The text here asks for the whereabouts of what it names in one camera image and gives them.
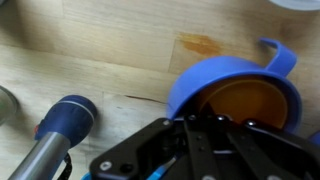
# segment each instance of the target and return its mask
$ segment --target blue cup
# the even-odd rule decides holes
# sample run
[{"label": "blue cup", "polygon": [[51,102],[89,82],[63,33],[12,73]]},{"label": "blue cup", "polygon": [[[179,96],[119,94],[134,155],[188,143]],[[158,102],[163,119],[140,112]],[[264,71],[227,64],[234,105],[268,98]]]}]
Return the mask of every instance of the blue cup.
[{"label": "blue cup", "polygon": [[261,38],[260,41],[277,49],[266,67],[233,56],[219,56],[203,60],[187,69],[173,85],[168,99],[167,118],[175,120],[184,115],[185,107],[203,89],[223,80],[241,76],[259,76],[276,86],[287,101],[287,115],[283,130],[294,133],[300,125],[301,98],[286,76],[296,64],[296,55],[279,41]]}]

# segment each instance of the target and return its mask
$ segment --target bolt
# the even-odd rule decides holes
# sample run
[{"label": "bolt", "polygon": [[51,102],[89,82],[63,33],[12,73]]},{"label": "bolt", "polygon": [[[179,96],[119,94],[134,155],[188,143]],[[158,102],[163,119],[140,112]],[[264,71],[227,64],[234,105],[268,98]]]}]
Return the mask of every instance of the bolt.
[{"label": "bolt", "polygon": [[269,175],[267,180],[282,180],[279,176],[276,175]]},{"label": "bolt", "polygon": [[163,121],[163,125],[168,126],[170,122],[168,120]]},{"label": "bolt", "polygon": [[218,116],[217,119],[218,119],[219,121],[223,121],[223,120],[225,120],[225,117],[224,117],[224,116]]},{"label": "bolt", "polygon": [[110,161],[104,161],[100,164],[100,169],[102,171],[106,171],[112,167],[112,163]]},{"label": "bolt", "polygon": [[190,116],[188,117],[188,119],[189,119],[190,121],[194,121],[194,120],[197,119],[197,117],[196,117],[195,115],[190,115]]},{"label": "bolt", "polygon": [[199,148],[199,151],[200,152],[202,152],[202,151],[204,151],[204,150],[206,150],[203,146],[201,146],[200,148]]},{"label": "bolt", "polygon": [[201,180],[216,180],[216,178],[214,178],[213,176],[211,175],[205,175],[202,177]]},{"label": "bolt", "polygon": [[197,140],[200,141],[202,139],[202,136],[197,136]]},{"label": "bolt", "polygon": [[255,126],[256,124],[257,123],[252,120],[247,121],[247,125],[249,125],[249,126]]}]

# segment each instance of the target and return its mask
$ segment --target wooden surface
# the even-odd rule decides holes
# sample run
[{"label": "wooden surface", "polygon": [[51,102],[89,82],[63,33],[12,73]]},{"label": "wooden surface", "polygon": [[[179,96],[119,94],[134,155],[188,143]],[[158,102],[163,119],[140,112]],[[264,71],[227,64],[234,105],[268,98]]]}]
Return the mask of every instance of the wooden surface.
[{"label": "wooden surface", "polygon": [[157,117],[186,68],[234,55],[266,65],[260,36],[299,56],[289,75],[303,99],[299,134],[320,129],[320,13],[267,0],[9,0],[0,7],[0,85],[21,104],[0,128],[0,179],[33,144],[33,127],[68,94],[90,98],[99,118],[72,149],[80,179],[91,160]]}]

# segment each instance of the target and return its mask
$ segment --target mug handle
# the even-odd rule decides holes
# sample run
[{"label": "mug handle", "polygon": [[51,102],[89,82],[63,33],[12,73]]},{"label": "mug handle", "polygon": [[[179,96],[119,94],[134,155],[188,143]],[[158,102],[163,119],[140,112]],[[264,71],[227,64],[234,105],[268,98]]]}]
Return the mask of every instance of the mug handle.
[{"label": "mug handle", "polygon": [[297,62],[297,55],[277,40],[260,38],[260,41],[277,49],[276,55],[265,67],[265,70],[272,71],[286,77]]}]

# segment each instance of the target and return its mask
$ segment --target black metal bracket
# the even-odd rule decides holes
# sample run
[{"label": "black metal bracket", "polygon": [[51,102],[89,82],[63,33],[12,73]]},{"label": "black metal bracket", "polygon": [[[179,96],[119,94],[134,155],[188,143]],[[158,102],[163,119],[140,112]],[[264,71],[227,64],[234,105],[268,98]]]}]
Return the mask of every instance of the black metal bracket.
[{"label": "black metal bracket", "polygon": [[97,157],[92,179],[320,179],[319,147],[256,121],[238,125],[210,113],[157,119]]}]

